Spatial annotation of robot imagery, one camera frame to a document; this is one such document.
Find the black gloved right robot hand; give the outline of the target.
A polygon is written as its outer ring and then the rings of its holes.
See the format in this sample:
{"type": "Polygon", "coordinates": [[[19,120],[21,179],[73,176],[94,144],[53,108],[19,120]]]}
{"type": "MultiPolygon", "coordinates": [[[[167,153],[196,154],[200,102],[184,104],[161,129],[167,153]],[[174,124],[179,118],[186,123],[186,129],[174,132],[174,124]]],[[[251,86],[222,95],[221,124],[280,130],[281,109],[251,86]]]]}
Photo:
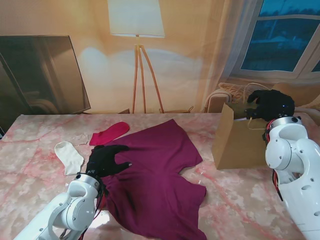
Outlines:
{"type": "Polygon", "coordinates": [[[290,117],[295,112],[295,102],[278,90],[255,90],[248,96],[247,103],[255,102],[256,108],[247,108],[244,112],[248,119],[263,119],[269,122],[279,117],[290,117]]]}

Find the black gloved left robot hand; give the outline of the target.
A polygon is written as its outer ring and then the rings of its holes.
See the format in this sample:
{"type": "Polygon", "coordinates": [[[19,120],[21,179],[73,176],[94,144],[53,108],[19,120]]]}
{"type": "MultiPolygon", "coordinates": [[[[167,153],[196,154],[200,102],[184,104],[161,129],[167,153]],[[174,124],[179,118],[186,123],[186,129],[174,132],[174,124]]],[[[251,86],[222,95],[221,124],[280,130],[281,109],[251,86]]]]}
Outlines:
{"type": "Polygon", "coordinates": [[[126,145],[97,145],[91,151],[85,173],[90,176],[104,178],[118,174],[128,169],[132,164],[124,162],[117,164],[115,156],[118,153],[128,151],[126,145]]]}

